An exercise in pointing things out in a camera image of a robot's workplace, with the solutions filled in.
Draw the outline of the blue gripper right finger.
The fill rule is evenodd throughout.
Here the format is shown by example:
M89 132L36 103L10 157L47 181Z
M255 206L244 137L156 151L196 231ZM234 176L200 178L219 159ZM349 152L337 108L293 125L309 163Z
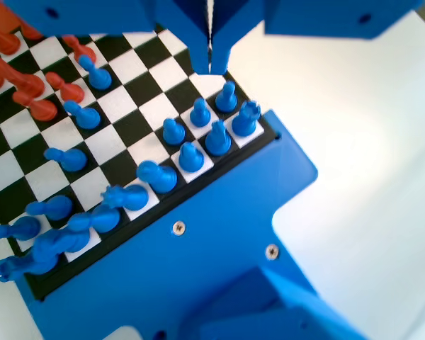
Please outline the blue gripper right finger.
M233 45L261 21L270 35L371 40L423 4L410 0L215 1L211 72L226 72Z

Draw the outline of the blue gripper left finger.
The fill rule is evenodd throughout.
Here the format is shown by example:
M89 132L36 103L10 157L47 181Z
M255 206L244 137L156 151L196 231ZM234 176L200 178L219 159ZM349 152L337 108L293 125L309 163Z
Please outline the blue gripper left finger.
M5 1L43 35L149 33L170 30L190 52L193 70L209 74L205 1Z

